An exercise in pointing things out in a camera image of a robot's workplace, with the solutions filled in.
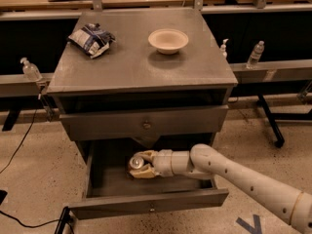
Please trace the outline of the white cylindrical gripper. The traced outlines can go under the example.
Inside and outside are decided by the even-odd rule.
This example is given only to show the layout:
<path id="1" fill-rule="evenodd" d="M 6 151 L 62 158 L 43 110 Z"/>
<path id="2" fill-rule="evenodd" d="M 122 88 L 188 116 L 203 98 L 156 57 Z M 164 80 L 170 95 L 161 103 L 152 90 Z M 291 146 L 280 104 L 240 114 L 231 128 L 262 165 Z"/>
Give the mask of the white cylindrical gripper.
<path id="1" fill-rule="evenodd" d="M 141 157 L 144 161 L 152 163 L 137 170 L 130 170 L 134 178 L 153 178 L 156 176 L 186 175 L 193 169 L 189 151 L 172 151 L 164 149 L 159 152 L 155 150 L 140 151 L 135 157 Z"/>

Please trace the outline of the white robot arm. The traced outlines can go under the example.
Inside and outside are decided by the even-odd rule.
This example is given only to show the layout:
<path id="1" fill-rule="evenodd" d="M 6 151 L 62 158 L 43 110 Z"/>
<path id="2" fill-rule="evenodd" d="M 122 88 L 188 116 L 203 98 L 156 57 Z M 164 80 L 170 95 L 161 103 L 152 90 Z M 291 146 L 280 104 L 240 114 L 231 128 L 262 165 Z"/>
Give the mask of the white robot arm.
<path id="1" fill-rule="evenodd" d="M 134 178 L 222 176 L 296 231 L 312 234 L 311 194 L 244 167 L 206 144 L 188 151 L 140 151 L 130 159 L 129 173 Z"/>

